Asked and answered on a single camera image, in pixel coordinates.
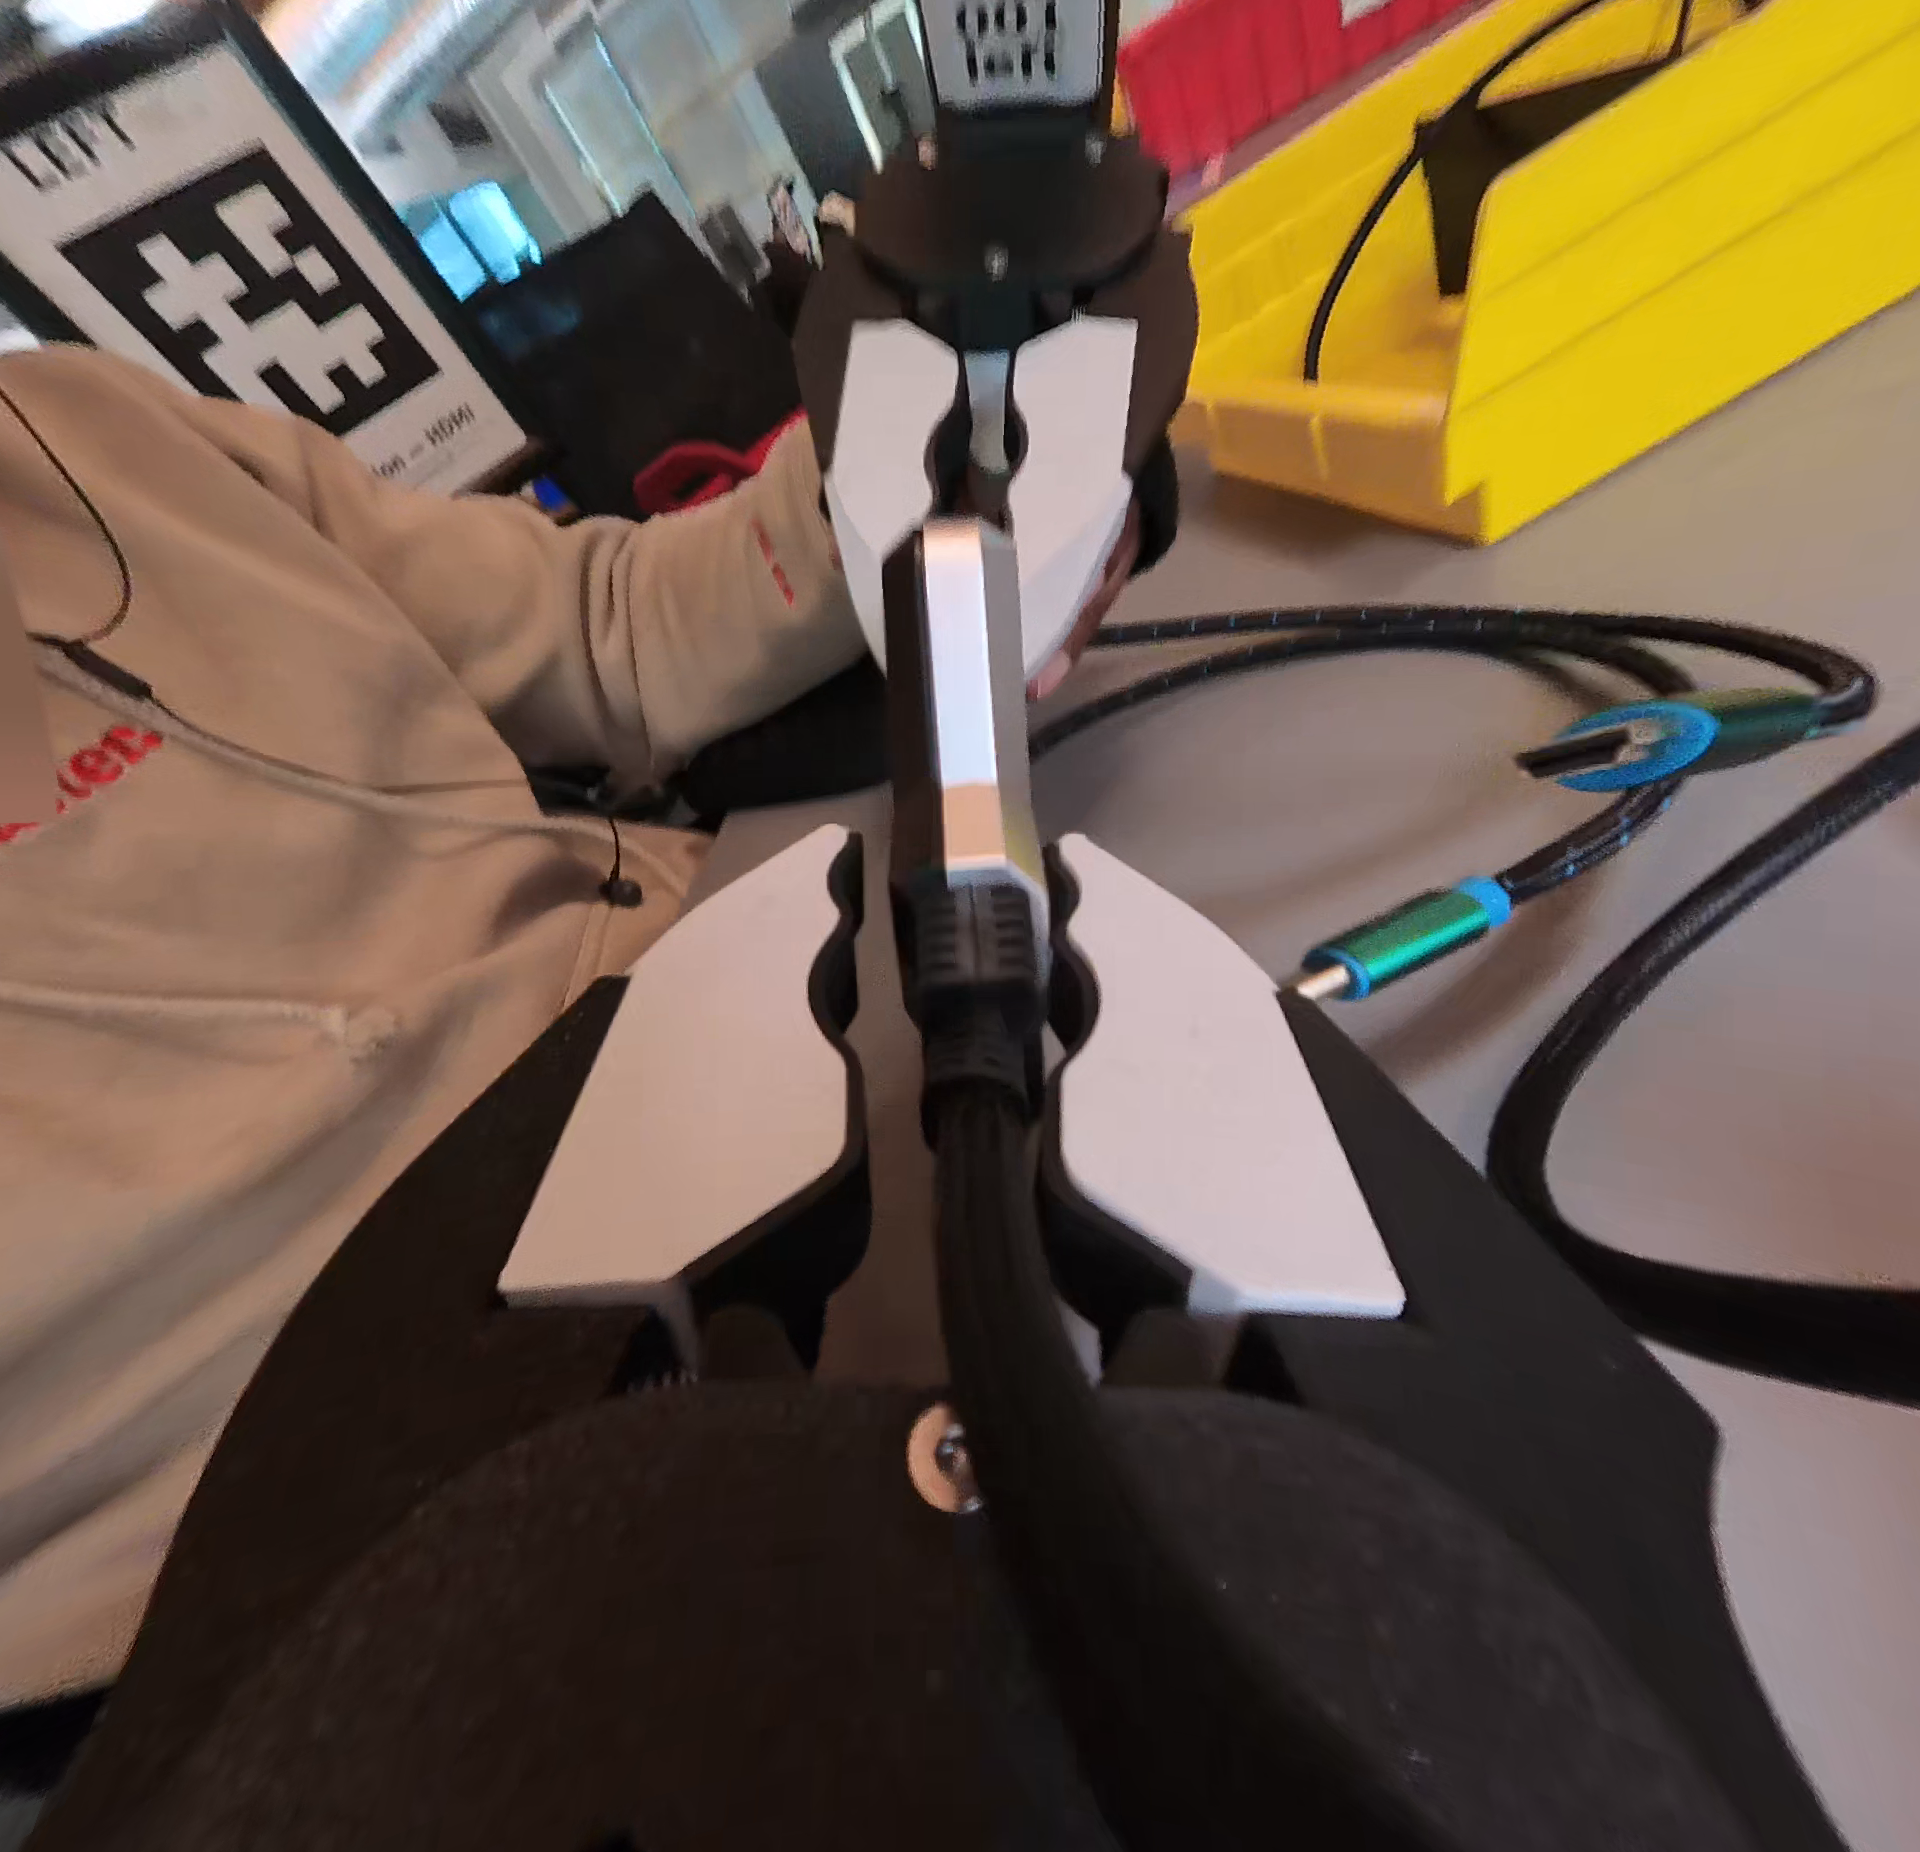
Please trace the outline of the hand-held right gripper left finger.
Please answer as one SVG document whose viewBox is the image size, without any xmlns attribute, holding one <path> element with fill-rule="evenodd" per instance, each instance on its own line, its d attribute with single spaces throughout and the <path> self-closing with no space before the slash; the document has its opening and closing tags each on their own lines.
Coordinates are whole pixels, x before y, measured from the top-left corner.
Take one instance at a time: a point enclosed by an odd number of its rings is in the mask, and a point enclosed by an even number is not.
<svg viewBox="0 0 1920 1852">
<path fill-rule="evenodd" d="M 841 967 L 862 841 L 816 824 L 636 964 L 503 1262 L 508 1304 L 690 1304 L 862 1129 Z"/>
</svg>

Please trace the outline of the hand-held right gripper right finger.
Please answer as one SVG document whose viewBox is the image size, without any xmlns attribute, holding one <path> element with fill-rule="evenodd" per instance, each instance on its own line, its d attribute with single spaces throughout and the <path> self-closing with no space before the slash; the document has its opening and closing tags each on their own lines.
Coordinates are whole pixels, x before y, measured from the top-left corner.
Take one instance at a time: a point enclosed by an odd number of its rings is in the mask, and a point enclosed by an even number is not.
<svg viewBox="0 0 1920 1852">
<path fill-rule="evenodd" d="M 1092 1028 L 1068 1051 L 1068 1185 L 1172 1265 L 1188 1312 L 1405 1315 L 1405 1285 L 1278 990 L 1201 913 L 1069 832 L 1068 948 Z"/>
</svg>

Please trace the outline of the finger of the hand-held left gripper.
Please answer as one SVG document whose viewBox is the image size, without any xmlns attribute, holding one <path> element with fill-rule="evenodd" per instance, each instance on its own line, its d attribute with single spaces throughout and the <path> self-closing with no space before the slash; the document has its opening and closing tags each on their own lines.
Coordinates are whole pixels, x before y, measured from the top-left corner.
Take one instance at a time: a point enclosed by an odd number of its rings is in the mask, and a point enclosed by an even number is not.
<svg viewBox="0 0 1920 1852">
<path fill-rule="evenodd" d="M 842 400 L 823 470 L 853 614 L 886 659 L 884 567 L 937 518 L 930 455 L 962 397 L 962 357 L 906 320 L 853 323 Z"/>
<path fill-rule="evenodd" d="M 1012 359 L 1024 451 L 992 526 L 992 644 L 1025 686 L 1060 663 L 1112 579 L 1135 502 L 1122 454 L 1135 350 L 1131 320 L 1083 313 Z"/>
</svg>

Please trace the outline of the grey multiport hub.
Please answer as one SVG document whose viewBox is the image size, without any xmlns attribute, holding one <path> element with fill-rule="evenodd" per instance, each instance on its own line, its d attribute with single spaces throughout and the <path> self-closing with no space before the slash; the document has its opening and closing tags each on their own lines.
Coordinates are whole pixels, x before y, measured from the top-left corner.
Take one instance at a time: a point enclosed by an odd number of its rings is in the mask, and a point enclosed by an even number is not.
<svg viewBox="0 0 1920 1852">
<path fill-rule="evenodd" d="M 893 885 L 1015 888 L 1042 925 L 1012 541 L 930 518 L 886 559 L 883 594 Z"/>
</svg>

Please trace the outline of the braided HDMI cable green plugs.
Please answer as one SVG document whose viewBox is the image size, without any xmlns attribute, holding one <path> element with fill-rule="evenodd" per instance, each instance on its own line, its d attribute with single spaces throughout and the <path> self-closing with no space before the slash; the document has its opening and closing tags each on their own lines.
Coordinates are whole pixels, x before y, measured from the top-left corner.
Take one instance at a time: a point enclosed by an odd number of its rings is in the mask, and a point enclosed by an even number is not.
<svg viewBox="0 0 1920 1852">
<path fill-rule="evenodd" d="M 1213 679 L 1284 663 L 1396 649 L 1562 659 L 1638 680 L 1643 694 L 1590 712 L 1525 749 L 1535 781 L 1597 796 L 1598 808 L 1552 845 L 1493 874 L 1458 879 L 1320 940 L 1297 988 L 1315 1000 L 1365 1000 L 1480 944 L 1515 910 L 1621 854 L 1695 776 L 1744 768 L 1865 721 L 1879 679 L 1836 646 L 1758 624 L 1655 613 L 1489 606 L 1329 606 L 1201 613 L 1101 626 L 1101 647 L 1250 638 L 1150 673 L 1074 708 L 1031 738 L 1042 757 L 1117 712 Z"/>
</svg>

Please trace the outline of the yellow plastic bin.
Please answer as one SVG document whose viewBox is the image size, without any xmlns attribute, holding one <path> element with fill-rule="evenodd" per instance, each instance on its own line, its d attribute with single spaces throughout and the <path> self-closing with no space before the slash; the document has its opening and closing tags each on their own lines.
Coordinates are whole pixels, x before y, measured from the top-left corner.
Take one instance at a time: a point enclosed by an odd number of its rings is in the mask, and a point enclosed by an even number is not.
<svg viewBox="0 0 1920 1852">
<path fill-rule="evenodd" d="M 1916 290 L 1918 0 L 1484 0 L 1186 214 L 1172 437 L 1282 491 L 1501 539 Z M 1641 74 L 1498 168 L 1460 290 L 1417 122 Z"/>
</svg>

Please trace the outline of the person's left hand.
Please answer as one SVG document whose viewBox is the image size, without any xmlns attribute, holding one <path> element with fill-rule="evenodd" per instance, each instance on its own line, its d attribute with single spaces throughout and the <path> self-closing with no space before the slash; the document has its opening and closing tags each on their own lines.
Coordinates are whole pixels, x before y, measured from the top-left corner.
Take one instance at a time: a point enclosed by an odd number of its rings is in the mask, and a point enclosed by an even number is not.
<svg viewBox="0 0 1920 1852">
<path fill-rule="evenodd" d="M 1122 528 L 1102 568 L 1101 582 L 1090 591 L 1088 601 L 1078 610 L 1068 636 L 1053 654 L 1027 680 L 1025 699 L 1041 702 L 1056 692 L 1071 674 L 1074 666 L 1092 649 L 1096 633 L 1107 621 L 1125 588 L 1141 568 L 1141 504 L 1127 508 Z"/>
</svg>

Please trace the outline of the red cloth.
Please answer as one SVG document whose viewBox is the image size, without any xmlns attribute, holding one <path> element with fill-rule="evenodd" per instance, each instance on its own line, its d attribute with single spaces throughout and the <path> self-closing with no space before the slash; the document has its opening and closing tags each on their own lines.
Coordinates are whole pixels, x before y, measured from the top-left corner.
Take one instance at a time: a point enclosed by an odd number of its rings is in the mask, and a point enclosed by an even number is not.
<svg viewBox="0 0 1920 1852">
<path fill-rule="evenodd" d="M 689 439 L 663 447 L 632 476 L 632 504 L 637 520 L 652 520 L 685 508 L 710 504 L 721 496 L 756 479 L 781 439 L 803 427 L 808 411 L 798 407 L 748 447 L 730 447 L 721 440 Z"/>
</svg>

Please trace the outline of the black flat panel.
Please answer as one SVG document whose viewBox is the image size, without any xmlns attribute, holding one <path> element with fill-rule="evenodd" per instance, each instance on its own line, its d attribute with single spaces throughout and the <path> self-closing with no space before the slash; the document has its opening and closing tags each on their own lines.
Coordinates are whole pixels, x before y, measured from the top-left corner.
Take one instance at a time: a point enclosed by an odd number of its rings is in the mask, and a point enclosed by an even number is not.
<svg viewBox="0 0 1920 1852">
<path fill-rule="evenodd" d="M 637 476 L 676 444 L 750 454 L 800 407 L 792 345 L 654 194 L 463 313 L 546 470 L 588 515 L 641 518 Z"/>
</svg>

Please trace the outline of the red ribbed bin white label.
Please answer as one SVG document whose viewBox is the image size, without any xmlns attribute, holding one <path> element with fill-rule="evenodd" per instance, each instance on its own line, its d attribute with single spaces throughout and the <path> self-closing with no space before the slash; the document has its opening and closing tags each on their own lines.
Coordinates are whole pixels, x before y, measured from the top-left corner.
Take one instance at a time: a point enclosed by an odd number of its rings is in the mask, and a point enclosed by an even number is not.
<svg viewBox="0 0 1920 1852">
<path fill-rule="evenodd" d="M 1176 0 L 1117 52 L 1141 143 L 1186 175 L 1476 0 Z"/>
</svg>

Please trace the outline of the person's beige hoodie torso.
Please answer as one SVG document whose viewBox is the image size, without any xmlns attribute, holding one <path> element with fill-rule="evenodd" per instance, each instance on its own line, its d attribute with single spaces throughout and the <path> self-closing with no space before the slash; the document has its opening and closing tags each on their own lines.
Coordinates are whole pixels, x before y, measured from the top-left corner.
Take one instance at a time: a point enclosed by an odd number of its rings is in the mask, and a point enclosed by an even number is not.
<svg viewBox="0 0 1920 1852">
<path fill-rule="evenodd" d="M 4 355 L 4 587 L 54 760 L 50 813 L 4 815 L 4 1712 L 113 1683 L 308 1283 L 704 851 L 534 792 L 674 776 L 432 733 L 327 757 L 270 552 L 291 512 L 206 400 L 259 407 Z"/>
</svg>

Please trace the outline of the white sign with black marker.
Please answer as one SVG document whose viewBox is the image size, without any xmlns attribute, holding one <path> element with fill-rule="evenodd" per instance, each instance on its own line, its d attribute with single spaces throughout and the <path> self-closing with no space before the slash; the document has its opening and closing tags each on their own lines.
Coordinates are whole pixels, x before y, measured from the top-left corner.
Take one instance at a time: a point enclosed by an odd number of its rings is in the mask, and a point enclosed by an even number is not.
<svg viewBox="0 0 1920 1852">
<path fill-rule="evenodd" d="M 4 313 L 208 399 L 304 419 L 381 479 L 521 490 L 503 362 L 238 0 L 4 76 Z"/>
</svg>

